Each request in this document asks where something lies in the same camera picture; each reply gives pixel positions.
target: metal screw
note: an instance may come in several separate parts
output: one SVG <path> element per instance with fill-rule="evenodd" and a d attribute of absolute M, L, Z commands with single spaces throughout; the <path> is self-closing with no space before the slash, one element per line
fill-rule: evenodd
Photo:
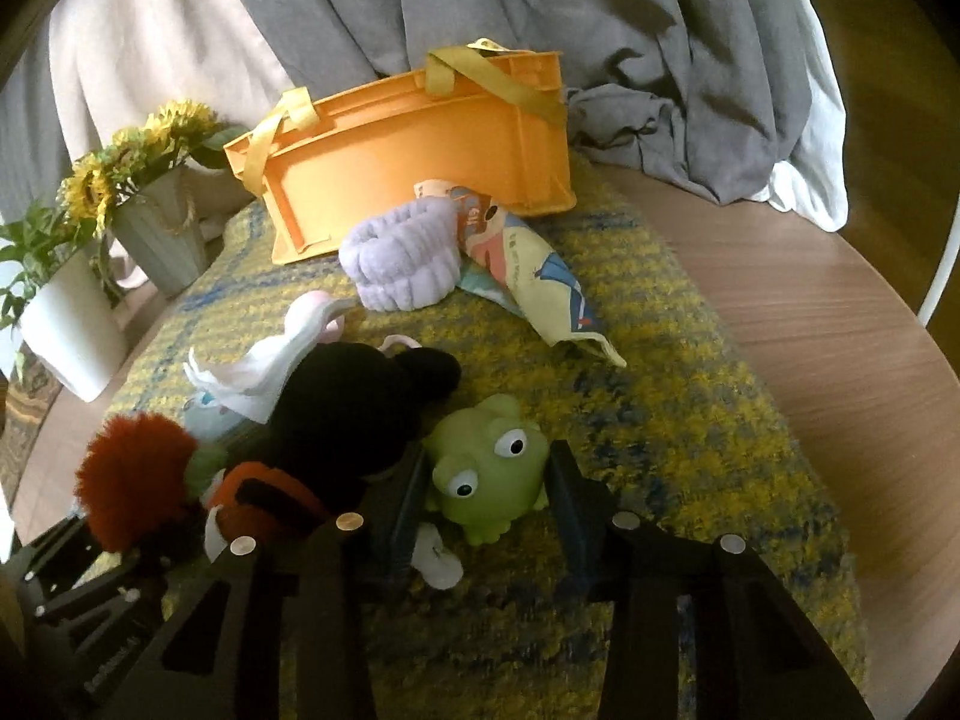
<path fill-rule="evenodd" d="M 363 527 L 363 515 L 357 512 L 346 512 L 337 517 L 337 527 L 342 531 L 355 531 Z"/>
<path fill-rule="evenodd" d="M 720 548 L 731 555 L 739 555 L 747 548 L 747 542 L 736 533 L 727 533 L 720 538 Z"/>
<path fill-rule="evenodd" d="M 621 531 L 635 531 L 640 528 L 640 518 L 633 512 L 617 512 L 611 518 L 614 528 L 620 528 Z"/>
<path fill-rule="evenodd" d="M 256 539 L 253 536 L 237 536 L 230 543 L 230 552 L 240 557 L 250 555 L 254 549 L 256 549 Z"/>

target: light green vase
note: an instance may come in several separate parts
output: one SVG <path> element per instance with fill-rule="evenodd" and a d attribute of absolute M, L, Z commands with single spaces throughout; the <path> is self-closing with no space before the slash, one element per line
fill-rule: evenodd
<path fill-rule="evenodd" d="M 168 296 L 179 295 L 207 268 L 206 248 L 195 218 L 186 223 L 189 199 L 175 167 L 113 213 L 112 229 L 147 278 Z"/>

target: orange plastic crate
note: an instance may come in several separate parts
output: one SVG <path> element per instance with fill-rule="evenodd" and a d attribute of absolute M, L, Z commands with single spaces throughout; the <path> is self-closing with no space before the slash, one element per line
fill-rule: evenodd
<path fill-rule="evenodd" d="M 557 52 L 488 61 L 560 98 Z M 565 211 L 570 190 L 566 132 L 506 103 L 459 74 L 453 93 L 424 90 L 423 70 L 374 81 L 313 103 L 315 127 L 282 122 L 264 167 L 264 200 L 277 228 L 272 259 L 290 263 L 337 250 L 360 221 L 441 178 L 497 197 L 517 215 Z M 243 176 L 251 133 L 224 147 Z"/>

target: white chair leg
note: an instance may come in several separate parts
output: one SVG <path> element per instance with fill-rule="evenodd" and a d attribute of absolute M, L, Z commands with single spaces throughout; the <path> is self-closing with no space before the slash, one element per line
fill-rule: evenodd
<path fill-rule="evenodd" d="M 920 324 L 926 327 L 933 316 L 940 297 L 947 288 L 947 281 L 953 271 L 953 265 L 957 261 L 957 252 L 960 251 L 960 196 L 957 196 L 956 210 L 953 212 L 953 223 L 950 225 L 950 233 L 947 236 L 947 245 L 944 248 L 944 256 L 940 258 L 940 264 L 937 266 L 937 272 L 933 275 L 933 281 L 930 282 L 930 289 L 923 299 L 923 305 L 917 312 L 917 319 Z"/>

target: frog eye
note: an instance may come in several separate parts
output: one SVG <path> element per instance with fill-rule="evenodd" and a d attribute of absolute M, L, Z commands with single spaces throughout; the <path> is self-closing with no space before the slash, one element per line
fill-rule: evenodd
<path fill-rule="evenodd" d="M 477 472 L 461 471 L 446 483 L 446 494 L 451 498 L 470 498 L 477 492 Z"/>
<path fill-rule="evenodd" d="M 527 448 L 527 434 L 520 428 L 507 430 L 493 445 L 493 451 L 502 458 L 515 458 Z"/>

